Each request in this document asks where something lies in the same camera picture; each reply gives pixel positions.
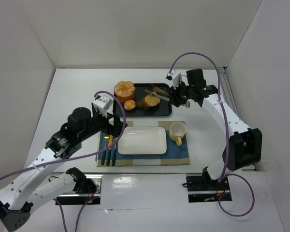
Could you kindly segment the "tan sliced bread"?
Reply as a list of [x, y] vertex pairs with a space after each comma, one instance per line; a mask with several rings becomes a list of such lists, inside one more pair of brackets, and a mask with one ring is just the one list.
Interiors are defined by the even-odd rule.
[[148, 94], [144, 97], [143, 102], [144, 102], [144, 105], [147, 107], [154, 107], [160, 104], [160, 98]]

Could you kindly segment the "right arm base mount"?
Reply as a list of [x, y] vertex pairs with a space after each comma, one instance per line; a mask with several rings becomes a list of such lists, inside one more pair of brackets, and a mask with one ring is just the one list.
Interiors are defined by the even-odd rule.
[[189, 203], [208, 203], [221, 201], [232, 201], [228, 178], [221, 182], [210, 180], [206, 174], [187, 174], [186, 181], [182, 184], [188, 191]]

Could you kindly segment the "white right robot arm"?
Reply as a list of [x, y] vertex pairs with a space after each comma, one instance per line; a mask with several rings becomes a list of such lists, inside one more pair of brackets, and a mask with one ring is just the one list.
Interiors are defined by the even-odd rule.
[[193, 100], [205, 109], [218, 123], [226, 135], [226, 147], [220, 160], [203, 169], [205, 184], [220, 181], [232, 172], [256, 164], [261, 160], [262, 132], [252, 129], [242, 121], [224, 101], [215, 85], [208, 85], [202, 69], [186, 72], [188, 83], [178, 71], [171, 71], [166, 78], [172, 82], [168, 90], [169, 102], [176, 106], [187, 106]]

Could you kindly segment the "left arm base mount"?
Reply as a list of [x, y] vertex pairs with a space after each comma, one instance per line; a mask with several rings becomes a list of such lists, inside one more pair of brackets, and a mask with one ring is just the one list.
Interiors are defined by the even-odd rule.
[[64, 174], [68, 174], [74, 181], [72, 190], [56, 197], [57, 205], [98, 205], [101, 203], [102, 177], [98, 175], [85, 175], [76, 167], [68, 169]]

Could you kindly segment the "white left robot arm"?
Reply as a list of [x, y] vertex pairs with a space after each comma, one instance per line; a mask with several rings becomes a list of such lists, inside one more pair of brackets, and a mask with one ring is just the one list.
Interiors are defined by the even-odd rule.
[[98, 132], [119, 138], [126, 126], [124, 119], [110, 113], [102, 115], [97, 108], [74, 109], [39, 156], [0, 190], [0, 221], [7, 231], [20, 229], [36, 209], [65, 192], [92, 194], [94, 183], [76, 167], [48, 184], [41, 183], [63, 162], [72, 160], [84, 140]]

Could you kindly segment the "metal tongs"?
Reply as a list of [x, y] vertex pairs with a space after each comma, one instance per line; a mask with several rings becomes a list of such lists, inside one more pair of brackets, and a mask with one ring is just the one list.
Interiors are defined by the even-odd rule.
[[[170, 96], [167, 90], [163, 90], [154, 85], [151, 85], [151, 88], [146, 89], [145, 92], [149, 95], [156, 96], [160, 98], [161, 100], [167, 101], [169, 103], [170, 103], [170, 97], [174, 97], [174, 96]], [[181, 102], [181, 106], [190, 108], [190, 102], [188, 100], [179, 100], [179, 101]]]

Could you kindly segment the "dark brown bread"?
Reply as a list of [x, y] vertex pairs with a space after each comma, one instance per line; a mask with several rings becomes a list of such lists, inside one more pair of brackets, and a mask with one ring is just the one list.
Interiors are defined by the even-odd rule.
[[158, 100], [158, 98], [154, 98], [154, 100], [153, 101], [150, 101], [150, 103], [147, 103], [145, 101], [145, 98], [142, 98], [140, 101], [138, 101], [136, 103], [136, 107], [147, 110], [147, 109], [149, 109], [151, 107], [157, 106], [159, 103], [160, 103], [160, 100]]

